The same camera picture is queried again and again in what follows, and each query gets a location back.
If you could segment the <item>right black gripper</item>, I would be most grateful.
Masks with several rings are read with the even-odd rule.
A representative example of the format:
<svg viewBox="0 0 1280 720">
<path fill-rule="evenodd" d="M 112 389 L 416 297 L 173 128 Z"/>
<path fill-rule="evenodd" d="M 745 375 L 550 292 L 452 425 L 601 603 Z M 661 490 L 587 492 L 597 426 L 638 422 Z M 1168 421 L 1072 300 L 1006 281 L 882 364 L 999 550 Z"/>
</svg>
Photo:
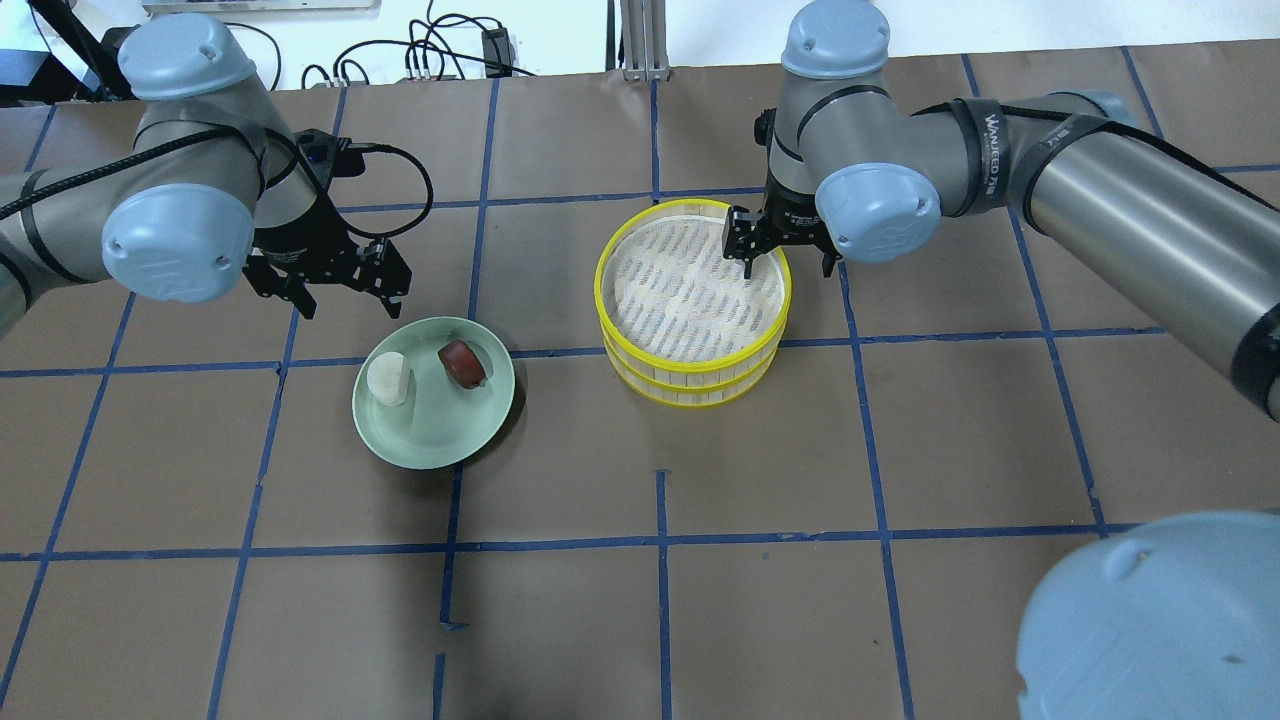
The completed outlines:
<svg viewBox="0 0 1280 720">
<path fill-rule="evenodd" d="M 762 214 L 730 206 L 722 229 L 722 258 L 741 264 L 751 279 L 755 260 L 780 247 L 813 246 L 822 254 L 820 274 L 831 278 L 841 252 L 817 209 L 813 195 L 765 195 Z"/>
</svg>

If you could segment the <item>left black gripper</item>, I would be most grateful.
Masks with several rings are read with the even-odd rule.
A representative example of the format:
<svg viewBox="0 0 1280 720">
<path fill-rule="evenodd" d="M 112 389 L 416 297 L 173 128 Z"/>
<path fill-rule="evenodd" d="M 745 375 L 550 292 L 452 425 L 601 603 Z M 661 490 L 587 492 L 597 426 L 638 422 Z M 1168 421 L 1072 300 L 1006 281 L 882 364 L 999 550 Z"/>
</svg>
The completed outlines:
<svg viewBox="0 0 1280 720">
<path fill-rule="evenodd" d="M 375 297 L 399 319 L 413 273 L 388 233 L 357 231 L 330 196 L 334 179 L 366 172 L 370 143 L 355 143 L 319 129 L 288 138 L 268 129 L 273 165 L 253 211 L 253 243 L 244 278 L 262 299 L 280 299 L 307 320 L 317 302 L 312 284 L 339 284 Z"/>
</svg>

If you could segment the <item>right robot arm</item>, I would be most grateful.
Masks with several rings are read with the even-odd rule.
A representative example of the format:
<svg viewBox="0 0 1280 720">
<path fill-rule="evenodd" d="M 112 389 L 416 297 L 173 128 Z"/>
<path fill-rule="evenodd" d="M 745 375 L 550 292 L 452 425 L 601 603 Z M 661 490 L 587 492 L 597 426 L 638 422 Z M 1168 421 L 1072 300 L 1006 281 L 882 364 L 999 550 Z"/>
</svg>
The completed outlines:
<svg viewBox="0 0 1280 720">
<path fill-rule="evenodd" d="M 810 245 L 823 272 L 919 249 L 946 218 L 1014 210 L 1277 419 L 1277 209 L 1133 126 L 1107 92 L 959 97 L 904 115 L 890 24 L 868 1 L 792 19 L 755 137 L 758 213 L 724 256 Z M 1277 511 L 1206 511 L 1080 547 L 1018 637 L 1024 719 L 1275 719 Z"/>
</svg>

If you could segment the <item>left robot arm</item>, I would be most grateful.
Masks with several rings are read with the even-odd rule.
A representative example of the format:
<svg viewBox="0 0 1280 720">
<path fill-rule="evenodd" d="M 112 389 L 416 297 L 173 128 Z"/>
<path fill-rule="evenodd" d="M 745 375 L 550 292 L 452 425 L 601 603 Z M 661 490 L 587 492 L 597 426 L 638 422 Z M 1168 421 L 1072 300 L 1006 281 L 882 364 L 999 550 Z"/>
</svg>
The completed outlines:
<svg viewBox="0 0 1280 720">
<path fill-rule="evenodd" d="M 156 301 L 205 304 L 247 281 L 312 318 L 314 284 L 369 293 L 401 314 L 413 273 L 393 232 L 337 210 L 337 177 L 366 152 L 292 132 L 256 65 L 220 20 L 165 15 L 119 53 L 145 113 L 131 155 L 79 170 L 3 178 L 3 329 L 54 290 L 113 279 Z"/>
</svg>

